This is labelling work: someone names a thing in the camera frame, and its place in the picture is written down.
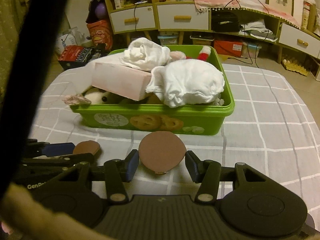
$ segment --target white oval label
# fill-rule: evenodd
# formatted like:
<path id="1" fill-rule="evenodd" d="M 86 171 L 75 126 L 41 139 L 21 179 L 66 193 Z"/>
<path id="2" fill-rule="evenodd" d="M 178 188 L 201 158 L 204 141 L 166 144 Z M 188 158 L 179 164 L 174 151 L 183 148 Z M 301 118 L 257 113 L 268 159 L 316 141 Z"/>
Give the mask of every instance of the white oval label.
<path id="1" fill-rule="evenodd" d="M 129 123 L 129 120 L 120 114 L 95 114 L 94 119 L 102 124 L 108 126 L 125 126 Z"/>

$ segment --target green plastic bin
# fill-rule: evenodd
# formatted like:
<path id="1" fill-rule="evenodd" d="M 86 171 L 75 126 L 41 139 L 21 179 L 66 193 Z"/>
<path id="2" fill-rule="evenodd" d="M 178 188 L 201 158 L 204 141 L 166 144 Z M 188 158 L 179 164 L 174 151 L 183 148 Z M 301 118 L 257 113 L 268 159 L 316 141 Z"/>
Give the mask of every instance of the green plastic bin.
<path id="1" fill-rule="evenodd" d="M 171 51 L 182 51 L 187 56 L 197 58 L 201 45 L 171 45 Z M 124 51 L 118 49 L 110 54 Z M 179 134 L 215 135 L 219 132 L 223 120 L 233 113 L 233 99 L 227 77 L 219 61 L 218 54 L 211 47 L 208 62 L 222 71 L 225 79 L 223 106 L 186 105 L 169 108 L 166 105 L 128 104 L 71 106 L 75 113 L 80 113 L 90 127 L 128 129 L 142 131 L 166 130 Z"/>

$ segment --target purple ball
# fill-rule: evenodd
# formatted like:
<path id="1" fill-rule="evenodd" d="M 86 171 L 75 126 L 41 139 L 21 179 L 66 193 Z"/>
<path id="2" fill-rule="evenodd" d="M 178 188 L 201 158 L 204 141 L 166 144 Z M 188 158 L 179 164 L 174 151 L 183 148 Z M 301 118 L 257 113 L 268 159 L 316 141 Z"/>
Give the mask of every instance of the purple ball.
<path id="1" fill-rule="evenodd" d="M 108 15 L 108 13 L 107 13 L 107 7 L 106 7 L 106 5 L 105 5 L 103 2 L 101 2 L 101 3 L 99 3 L 99 4 L 97 5 L 97 7 L 96 7 L 96 9 L 94 10 L 94 12 L 95 12 L 95 14 L 96 14 L 96 16 L 97 16 L 98 19 L 105 19 L 105 18 L 107 18 L 107 15 Z"/>

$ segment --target white drawer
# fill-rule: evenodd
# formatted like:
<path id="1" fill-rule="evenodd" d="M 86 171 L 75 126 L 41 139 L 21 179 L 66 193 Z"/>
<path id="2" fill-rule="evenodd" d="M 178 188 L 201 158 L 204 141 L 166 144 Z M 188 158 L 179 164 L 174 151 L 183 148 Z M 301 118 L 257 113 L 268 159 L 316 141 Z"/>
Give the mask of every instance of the white drawer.
<path id="1" fill-rule="evenodd" d="M 134 15 L 138 20 L 137 30 L 156 28 L 152 6 L 139 7 L 136 8 L 135 14 L 133 14 L 133 12 L 134 9 L 128 9 L 110 14 L 114 33 L 119 33 L 123 31 L 134 31 Z"/>
<path id="2" fill-rule="evenodd" d="M 318 57 L 320 51 L 319 40 L 287 24 L 282 24 L 279 43 L 301 50 L 313 57 Z"/>
<path id="3" fill-rule="evenodd" d="M 194 4 L 158 5 L 161 30 L 209 30 L 209 12 L 200 13 Z"/>

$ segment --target checkered tablecloth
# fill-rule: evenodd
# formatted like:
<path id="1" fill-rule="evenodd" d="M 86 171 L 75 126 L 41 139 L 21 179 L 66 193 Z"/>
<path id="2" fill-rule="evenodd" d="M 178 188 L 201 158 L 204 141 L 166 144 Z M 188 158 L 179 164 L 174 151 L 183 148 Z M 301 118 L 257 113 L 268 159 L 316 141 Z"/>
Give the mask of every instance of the checkered tablecloth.
<path id="1" fill-rule="evenodd" d="M 225 118 L 215 136 L 179 135 L 187 149 L 197 156 L 234 167 L 245 162 L 303 198 L 308 212 L 320 221 L 320 132 L 307 106 L 286 79 L 275 72 L 239 65 L 223 65 L 236 101 L 235 111 Z M 137 149 L 143 131 L 97 129 L 82 124 L 61 98 L 75 94 L 72 75 L 78 69 L 60 74 L 41 98 L 30 138 L 50 143 L 95 140 L 103 150 L 98 165 L 123 159 Z M 126 189 L 132 194 L 190 194 L 199 185 L 192 183 L 182 161 L 165 175 L 155 175 L 139 165 Z M 232 190 L 221 183 L 219 197 Z M 103 182 L 93 191 L 105 197 Z"/>

